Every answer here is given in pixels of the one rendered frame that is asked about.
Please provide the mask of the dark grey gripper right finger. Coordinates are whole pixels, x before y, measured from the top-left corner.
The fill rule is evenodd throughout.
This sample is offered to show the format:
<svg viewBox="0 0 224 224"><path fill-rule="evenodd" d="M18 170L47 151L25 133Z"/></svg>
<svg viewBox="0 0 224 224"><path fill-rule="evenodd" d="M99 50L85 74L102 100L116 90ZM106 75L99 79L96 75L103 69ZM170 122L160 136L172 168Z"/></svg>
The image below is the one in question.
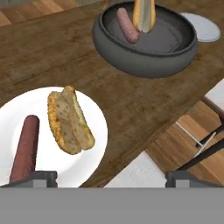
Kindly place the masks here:
<svg viewBox="0 0 224 224"><path fill-rule="evenodd" d="M165 178L166 188L220 187L220 185L200 180L187 171L168 171Z"/></svg>

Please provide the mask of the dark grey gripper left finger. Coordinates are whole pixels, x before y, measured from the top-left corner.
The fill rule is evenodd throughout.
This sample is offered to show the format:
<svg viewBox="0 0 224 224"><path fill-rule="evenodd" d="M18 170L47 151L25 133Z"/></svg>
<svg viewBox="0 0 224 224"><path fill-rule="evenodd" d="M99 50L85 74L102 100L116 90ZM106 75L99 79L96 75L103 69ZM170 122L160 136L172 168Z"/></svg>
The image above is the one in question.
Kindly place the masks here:
<svg viewBox="0 0 224 224"><path fill-rule="evenodd" d="M57 177L56 171L35 171L29 178L21 179L16 182L4 185L4 187L23 187L23 188L57 188Z"/></svg>

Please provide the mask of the white round plate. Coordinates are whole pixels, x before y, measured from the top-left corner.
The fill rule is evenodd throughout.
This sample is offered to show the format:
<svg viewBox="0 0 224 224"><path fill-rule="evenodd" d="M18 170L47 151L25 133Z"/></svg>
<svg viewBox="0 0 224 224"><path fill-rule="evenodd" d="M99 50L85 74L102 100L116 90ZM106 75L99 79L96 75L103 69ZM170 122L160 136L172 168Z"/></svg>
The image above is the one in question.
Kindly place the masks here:
<svg viewBox="0 0 224 224"><path fill-rule="evenodd" d="M38 171L56 171L58 187L79 187L99 166L108 143L108 126L102 110L87 95L76 93L88 127L94 136L94 147L69 155L56 144L47 117L47 96L61 87L42 87L23 93L0 107L0 186L9 182L24 119L39 118Z"/></svg>
<svg viewBox="0 0 224 224"><path fill-rule="evenodd" d="M199 42L215 42L221 38L221 29L212 20L198 14L181 12L194 27Z"/></svg>

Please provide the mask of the dark red sausage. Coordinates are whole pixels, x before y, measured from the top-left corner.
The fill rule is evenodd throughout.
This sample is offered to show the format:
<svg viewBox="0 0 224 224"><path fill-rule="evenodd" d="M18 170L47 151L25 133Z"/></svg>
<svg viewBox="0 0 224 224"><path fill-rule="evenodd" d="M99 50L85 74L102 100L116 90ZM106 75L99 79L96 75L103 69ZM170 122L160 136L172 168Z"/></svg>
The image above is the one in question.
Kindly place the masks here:
<svg viewBox="0 0 224 224"><path fill-rule="evenodd" d="M36 167L39 141L39 118L28 115L17 145L17 152L10 172L10 182L28 178Z"/></svg>

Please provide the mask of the brown hot dog bun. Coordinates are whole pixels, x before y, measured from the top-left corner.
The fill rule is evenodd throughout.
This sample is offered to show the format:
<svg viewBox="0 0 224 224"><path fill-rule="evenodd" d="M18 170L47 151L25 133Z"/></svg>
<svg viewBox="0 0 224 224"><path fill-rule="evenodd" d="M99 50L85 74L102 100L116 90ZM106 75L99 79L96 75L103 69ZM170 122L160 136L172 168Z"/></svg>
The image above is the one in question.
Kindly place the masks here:
<svg viewBox="0 0 224 224"><path fill-rule="evenodd" d="M48 122L57 145L70 155L94 147L95 138L78 103L75 89L66 86L47 98Z"/></svg>

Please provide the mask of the dark grey bowl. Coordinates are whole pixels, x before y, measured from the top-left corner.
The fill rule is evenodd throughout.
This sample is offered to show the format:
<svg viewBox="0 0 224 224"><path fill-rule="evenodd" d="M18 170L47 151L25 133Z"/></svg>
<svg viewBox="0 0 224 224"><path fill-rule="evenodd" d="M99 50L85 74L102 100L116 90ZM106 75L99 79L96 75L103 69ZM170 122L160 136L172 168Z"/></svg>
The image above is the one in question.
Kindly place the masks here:
<svg viewBox="0 0 224 224"><path fill-rule="evenodd" d="M96 51L113 67L126 74L164 78L183 71L198 51L193 25L181 14L156 6L156 23L149 33L140 33L129 43L119 27L116 12L132 13L132 1L117 3L103 10L94 21L92 37Z"/></svg>

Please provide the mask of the pink sausage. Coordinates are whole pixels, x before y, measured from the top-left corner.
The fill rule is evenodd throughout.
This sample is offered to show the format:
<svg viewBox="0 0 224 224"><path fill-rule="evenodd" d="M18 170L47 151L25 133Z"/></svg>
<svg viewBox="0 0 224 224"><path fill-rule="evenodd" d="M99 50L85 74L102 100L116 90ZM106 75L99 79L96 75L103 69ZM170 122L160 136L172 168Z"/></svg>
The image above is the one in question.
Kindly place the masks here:
<svg viewBox="0 0 224 224"><path fill-rule="evenodd" d="M139 35L138 31L130 21L128 12L124 8L119 8L116 12L116 17L126 40L131 44L135 44L139 39Z"/></svg>

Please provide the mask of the golden hot dog bun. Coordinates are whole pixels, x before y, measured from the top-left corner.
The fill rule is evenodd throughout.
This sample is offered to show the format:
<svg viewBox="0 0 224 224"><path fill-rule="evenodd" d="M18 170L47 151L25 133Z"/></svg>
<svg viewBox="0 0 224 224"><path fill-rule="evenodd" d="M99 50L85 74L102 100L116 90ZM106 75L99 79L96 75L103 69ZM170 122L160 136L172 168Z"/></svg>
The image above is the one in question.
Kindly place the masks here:
<svg viewBox="0 0 224 224"><path fill-rule="evenodd" d="M132 22L139 32L149 33L156 22L155 0L135 0Z"/></svg>

